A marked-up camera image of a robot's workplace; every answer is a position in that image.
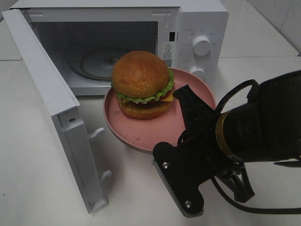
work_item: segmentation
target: top bun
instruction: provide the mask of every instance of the top bun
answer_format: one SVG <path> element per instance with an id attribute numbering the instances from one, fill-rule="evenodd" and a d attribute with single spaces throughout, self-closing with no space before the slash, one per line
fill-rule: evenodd
<path id="1" fill-rule="evenodd" d="M 133 98 L 151 97 L 169 81 L 168 67 L 155 54 L 132 51 L 114 65 L 112 82 L 119 93 Z"/>

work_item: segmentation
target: plate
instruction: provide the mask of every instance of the plate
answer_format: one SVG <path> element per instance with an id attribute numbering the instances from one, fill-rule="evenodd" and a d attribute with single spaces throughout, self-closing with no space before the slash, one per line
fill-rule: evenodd
<path id="1" fill-rule="evenodd" d="M 189 85 L 213 109 L 215 98 L 210 88 L 198 77 L 180 69 L 171 68 L 174 73 L 174 89 Z M 125 116 L 118 104 L 115 90 L 111 88 L 104 98 L 103 114 L 113 134 L 127 146 L 152 153 L 154 146 L 162 141 L 176 146 L 179 136 L 185 130 L 180 103 L 174 98 L 170 108 L 153 119 L 133 119 Z"/>

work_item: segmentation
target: white wall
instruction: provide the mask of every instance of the white wall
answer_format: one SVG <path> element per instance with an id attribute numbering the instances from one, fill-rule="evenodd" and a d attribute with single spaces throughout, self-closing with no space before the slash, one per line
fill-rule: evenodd
<path id="1" fill-rule="evenodd" d="M 301 0 L 248 0 L 301 55 Z"/>
<path id="2" fill-rule="evenodd" d="M 0 12 L 8 10 L 17 0 L 0 0 Z M 2 14 L 0 13 L 0 21 L 3 19 Z"/>

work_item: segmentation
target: warning label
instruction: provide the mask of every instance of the warning label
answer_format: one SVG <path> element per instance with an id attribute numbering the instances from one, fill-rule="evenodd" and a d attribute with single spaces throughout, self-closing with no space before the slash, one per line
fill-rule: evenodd
<path id="1" fill-rule="evenodd" d="M 168 67 L 172 67 L 174 52 L 175 52 L 175 43 L 174 42 L 166 41 L 166 42 L 162 43 L 161 58 Z"/>

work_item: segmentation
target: lettuce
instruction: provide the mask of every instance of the lettuce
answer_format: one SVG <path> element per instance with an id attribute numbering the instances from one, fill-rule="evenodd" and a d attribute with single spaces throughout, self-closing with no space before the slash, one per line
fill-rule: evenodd
<path id="1" fill-rule="evenodd" d="M 169 71 L 169 81 L 168 81 L 167 86 L 164 89 L 162 89 L 161 91 L 159 91 L 154 96 L 146 97 L 146 98 L 132 98 L 132 97 L 125 96 L 125 95 L 123 95 L 123 94 L 121 94 L 117 91 L 116 91 L 116 95 L 117 95 L 118 98 L 122 98 L 122 99 L 127 100 L 127 101 L 132 101 L 136 104 L 138 104 L 138 103 L 146 104 L 150 100 L 158 101 L 160 99 L 160 97 L 165 96 L 165 94 L 168 91 L 172 90 L 173 87 L 174 87 L 174 74 L 173 74 L 173 71 L 171 69 L 168 69 L 168 71 Z"/>

